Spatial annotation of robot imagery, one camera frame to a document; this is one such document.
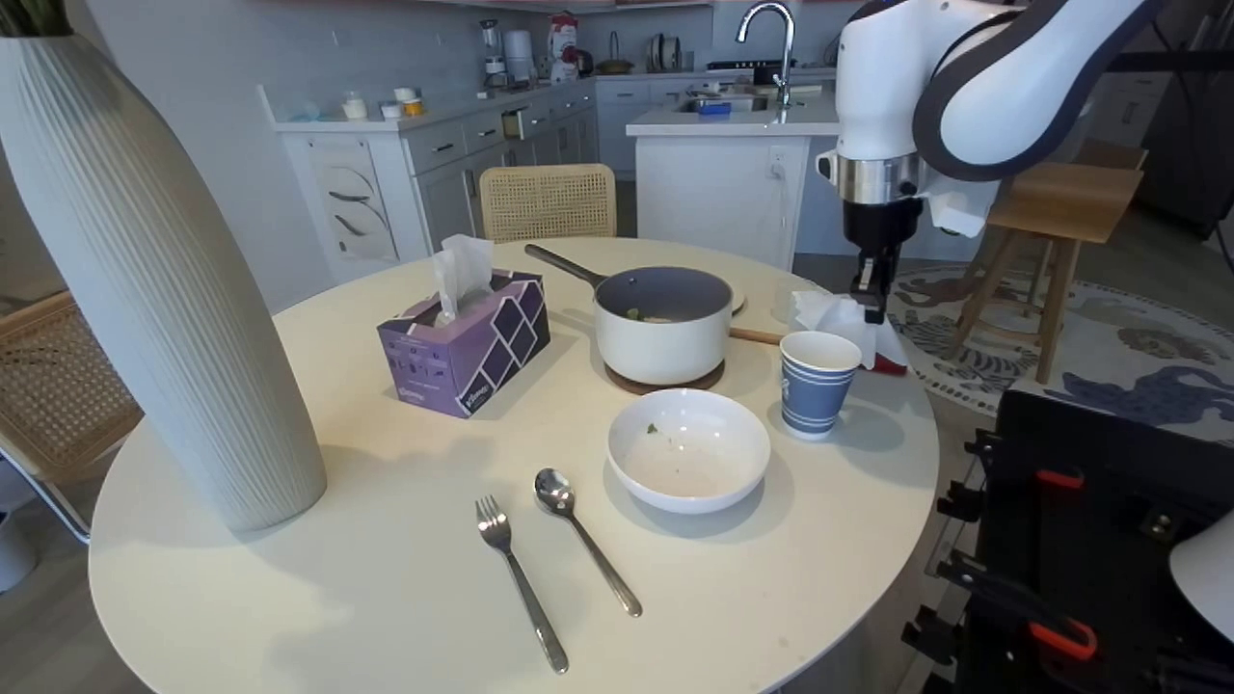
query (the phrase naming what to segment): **faucet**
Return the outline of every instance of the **faucet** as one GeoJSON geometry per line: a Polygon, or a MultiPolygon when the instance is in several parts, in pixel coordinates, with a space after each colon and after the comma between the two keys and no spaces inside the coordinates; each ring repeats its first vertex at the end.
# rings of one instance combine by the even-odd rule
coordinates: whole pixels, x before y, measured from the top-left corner
{"type": "Polygon", "coordinates": [[[775,13],[783,17],[783,53],[780,53],[780,75],[775,75],[775,106],[780,106],[780,116],[786,116],[789,108],[789,81],[786,81],[786,66],[789,66],[789,53],[793,53],[793,38],[799,38],[799,18],[793,13],[783,4],[783,0],[757,0],[745,17],[741,17],[741,29],[735,29],[735,44],[749,38],[749,22],[763,13],[775,13]]]}

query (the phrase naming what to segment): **purple tissue box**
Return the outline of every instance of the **purple tissue box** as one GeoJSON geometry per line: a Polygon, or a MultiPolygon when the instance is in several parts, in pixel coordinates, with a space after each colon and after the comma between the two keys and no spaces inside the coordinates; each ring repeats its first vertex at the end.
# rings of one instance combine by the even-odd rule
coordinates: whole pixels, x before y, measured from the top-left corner
{"type": "Polygon", "coordinates": [[[542,281],[502,274],[495,295],[436,328],[441,300],[376,323],[392,391],[410,405],[474,417],[546,345],[542,281]]]}

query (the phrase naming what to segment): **spoon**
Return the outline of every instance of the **spoon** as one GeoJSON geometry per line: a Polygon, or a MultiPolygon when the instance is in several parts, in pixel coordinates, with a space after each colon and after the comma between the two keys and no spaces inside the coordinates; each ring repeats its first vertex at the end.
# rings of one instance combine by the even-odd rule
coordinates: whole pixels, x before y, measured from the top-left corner
{"type": "Polygon", "coordinates": [[[604,561],[604,552],[585,536],[585,530],[574,517],[574,491],[564,476],[556,476],[551,466],[542,466],[536,476],[536,498],[564,521],[574,523],[574,532],[582,536],[590,561],[600,566],[604,584],[618,589],[618,597],[623,601],[623,613],[642,613],[641,597],[622,584],[618,566],[604,561]]]}

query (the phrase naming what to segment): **round table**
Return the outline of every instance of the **round table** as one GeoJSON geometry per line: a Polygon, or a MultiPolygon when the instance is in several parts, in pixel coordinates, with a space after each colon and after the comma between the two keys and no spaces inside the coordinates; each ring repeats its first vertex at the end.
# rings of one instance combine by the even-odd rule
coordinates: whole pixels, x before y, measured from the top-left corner
{"type": "MultiPolygon", "coordinates": [[[[673,261],[745,295],[741,328],[783,328],[775,300],[808,281],[649,239],[542,245],[590,272],[673,261]]],[[[114,454],[94,517],[87,589],[104,634],[153,692],[767,692],[830,653],[906,566],[937,484],[937,428],[915,380],[860,373],[824,445],[775,412],[780,350],[729,345],[708,386],[772,431],[763,487],[714,517],[632,503],[604,466],[610,419],[636,401],[590,345],[590,286],[499,248],[502,272],[542,274],[551,345],[455,419],[392,396],[376,323],[432,295],[432,261],[329,290],[277,315],[307,401],[329,493],[263,536],[232,536],[162,439],[114,454]],[[574,530],[532,493],[559,466],[579,521],[641,595],[628,619],[574,530]],[[556,620],[572,671],[551,671],[510,566],[474,532],[495,493],[556,620]]]]}

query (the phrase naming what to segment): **wooden chair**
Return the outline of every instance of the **wooden chair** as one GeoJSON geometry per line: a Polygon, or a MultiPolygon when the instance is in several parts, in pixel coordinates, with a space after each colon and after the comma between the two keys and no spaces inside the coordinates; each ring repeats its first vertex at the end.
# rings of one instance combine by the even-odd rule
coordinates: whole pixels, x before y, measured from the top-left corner
{"type": "Polygon", "coordinates": [[[610,165],[495,165],[479,178],[481,228],[495,245],[556,236],[618,236],[610,165]]]}
{"type": "Polygon", "coordinates": [[[968,345],[973,328],[979,323],[979,311],[1000,290],[1000,277],[1006,277],[1014,251],[1036,239],[1041,259],[1031,277],[1026,308],[1036,311],[1041,277],[1044,308],[1036,331],[1026,335],[1026,345],[1041,350],[1036,381],[1047,381],[1060,311],[1076,277],[1081,248],[1107,245],[1114,236],[1118,219],[1135,201],[1135,191],[1144,178],[1141,165],[1141,149],[1087,142],[1076,153],[1076,164],[1036,164],[1035,171],[1002,184],[987,216],[987,245],[968,266],[968,277],[979,277],[979,286],[960,311],[955,346],[968,345]]]}
{"type": "Polygon", "coordinates": [[[69,295],[0,315],[0,463],[25,478],[81,543],[87,521],[72,491],[101,484],[139,417],[69,295]]]}

